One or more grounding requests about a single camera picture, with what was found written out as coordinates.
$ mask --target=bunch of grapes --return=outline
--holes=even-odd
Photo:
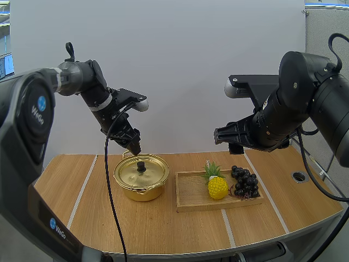
[[[256,174],[251,174],[248,169],[238,168],[236,165],[233,165],[231,170],[231,176],[237,180],[234,195],[241,197],[246,195],[249,198],[260,196]]]

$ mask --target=pot handle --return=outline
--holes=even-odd
[[[123,153],[122,153],[122,159],[124,159],[124,158],[125,158],[125,155],[128,154],[128,153],[130,153],[130,151],[128,151],[128,150],[126,150],[125,152],[123,152]]]
[[[147,187],[147,189],[145,191],[137,191],[138,194],[141,194],[141,195],[146,195],[149,193],[150,190],[153,190],[153,189],[156,189],[158,187],[162,187],[164,186],[165,184],[163,182],[159,182],[157,184],[154,184],[152,186],[149,186]]]

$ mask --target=pineapple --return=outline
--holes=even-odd
[[[228,195],[228,184],[220,174],[219,166],[213,162],[205,166],[206,174],[203,177],[208,181],[208,193],[213,199],[222,199]]]

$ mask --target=pot lid knob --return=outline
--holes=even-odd
[[[138,172],[141,172],[141,173],[143,173],[144,171],[146,171],[147,169],[146,169],[146,166],[145,166],[145,164],[144,164],[144,162],[143,161],[139,161],[139,162],[137,162],[137,171]]]

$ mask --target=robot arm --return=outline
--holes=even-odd
[[[337,36],[329,39],[331,50]],[[215,143],[228,142],[231,154],[243,153],[243,147],[270,152],[287,147],[296,129],[310,117],[339,163],[349,167],[349,81],[339,74],[339,58],[338,65],[323,56],[288,52],[281,60],[278,79],[231,76],[226,95],[246,97],[248,93],[255,110],[242,120],[217,128]],[[264,103],[258,103],[258,97],[263,96]]]
[[[44,68],[0,82],[0,215],[56,261],[100,261],[101,251],[85,247],[57,218],[33,186],[40,176],[53,122],[54,93],[79,94],[110,139],[139,154],[140,132],[121,112],[133,105],[148,109],[143,95],[107,87],[96,61],[70,58],[58,68]]]

